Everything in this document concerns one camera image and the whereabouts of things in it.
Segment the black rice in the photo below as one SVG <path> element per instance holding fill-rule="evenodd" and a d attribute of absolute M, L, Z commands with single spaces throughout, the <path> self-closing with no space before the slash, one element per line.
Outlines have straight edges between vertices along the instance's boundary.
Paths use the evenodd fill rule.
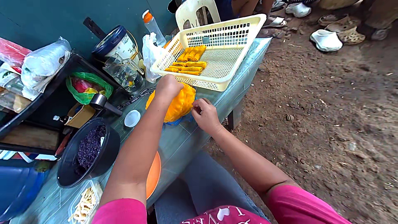
<path fill-rule="evenodd" d="M 87 170 L 94 163 L 101 149 L 101 137 L 106 133 L 105 125 L 90 130 L 88 135 L 80 141 L 77 159 L 79 164 Z"/>

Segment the orange bottle cap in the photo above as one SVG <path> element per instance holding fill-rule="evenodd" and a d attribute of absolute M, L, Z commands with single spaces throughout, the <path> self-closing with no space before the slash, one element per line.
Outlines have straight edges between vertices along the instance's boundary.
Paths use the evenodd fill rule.
<path fill-rule="evenodd" d="M 152 14 L 149 12 L 149 9 L 142 14 L 142 19 L 144 23 L 148 23 L 153 18 Z"/>

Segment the yellow spring roll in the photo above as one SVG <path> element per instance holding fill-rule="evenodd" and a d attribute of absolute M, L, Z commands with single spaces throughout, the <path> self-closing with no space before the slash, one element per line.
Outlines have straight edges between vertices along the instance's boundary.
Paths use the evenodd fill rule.
<path fill-rule="evenodd" d="M 178 71 L 179 73 L 185 73 L 190 75 L 199 75 L 200 72 L 198 71 Z"/>
<path fill-rule="evenodd" d="M 193 50 L 193 47 L 187 48 L 187 53 L 184 55 L 184 58 L 182 60 L 179 60 L 179 61 L 187 62 L 188 61 L 188 56 L 189 56 L 189 54 L 191 53 L 192 50 Z"/>
<path fill-rule="evenodd" d="M 194 67 L 202 67 L 203 69 L 206 68 L 206 65 L 207 65 L 207 63 L 205 61 L 187 61 L 185 63 L 186 67 L 194 66 Z"/>
<path fill-rule="evenodd" d="M 173 62 L 173 65 L 174 66 L 183 66 L 183 67 L 186 67 L 187 65 L 186 65 L 186 62 Z"/>
<path fill-rule="evenodd" d="M 181 71 L 181 68 L 185 68 L 185 67 L 171 65 L 171 66 L 169 66 L 169 68 L 170 69 L 178 69 L 179 71 Z"/>
<path fill-rule="evenodd" d="M 200 46 L 194 47 L 194 49 L 189 53 L 188 55 L 188 61 L 192 61 L 193 57 L 196 55 L 196 53 L 200 50 Z"/>
<path fill-rule="evenodd" d="M 200 57 L 206 50 L 206 45 L 200 45 L 198 52 L 196 52 L 195 56 L 193 57 L 192 61 L 199 61 Z"/>
<path fill-rule="evenodd" d="M 198 71 L 202 72 L 203 68 L 202 67 L 181 67 L 181 71 Z"/>
<path fill-rule="evenodd" d="M 171 68 L 166 68 L 164 69 L 166 72 L 178 72 L 178 69 L 171 69 Z"/>
<path fill-rule="evenodd" d="M 182 61 L 183 60 L 185 54 L 188 52 L 188 48 L 185 48 L 184 52 L 178 57 L 177 61 Z"/>

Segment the cardboard box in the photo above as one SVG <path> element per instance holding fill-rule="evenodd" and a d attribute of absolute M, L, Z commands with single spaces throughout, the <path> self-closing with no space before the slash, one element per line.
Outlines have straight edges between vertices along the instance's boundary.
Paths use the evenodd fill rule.
<path fill-rule="evenodd" d="M 75 114 L 75 110 L 81 104 L 77 103 L 68 112 L 68 116 L 72 117 L 65 125 L 81 128 L 90 118 L 95 114 L 96 110 L 90 105 L 83 105 L 82 108 Z"/>

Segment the lanyard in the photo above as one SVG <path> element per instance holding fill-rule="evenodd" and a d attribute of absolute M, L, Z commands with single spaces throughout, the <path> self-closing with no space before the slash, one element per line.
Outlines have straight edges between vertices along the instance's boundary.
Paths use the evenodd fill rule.
<path fill-rule="evenodd" d="M 155 89 L 155 88 L 156 88 L 156 86 L 150 87 L 150 88 L 146 88 L 146 89 L 142 90 L 138 96 L 134 97 L 132 100 L 130 100 L 130 101 L 128 101 L 128 102 L 125 102 L 125 103 L 123 103 L 123 104 L 117 106 L 117 108 L 118 108 L 118 109 L 122 109 L 123 107 L 128 106 L 128 105 L 134 103 L 134 102 L 137 101 L 140 97 L 143 97 L 143 96 L 146 96 L 146 95 L 148 95 L 148 94 L 153 93 L 153 91 L 151 91 L 151 90 L 152 90 L 152 89 Z"/>

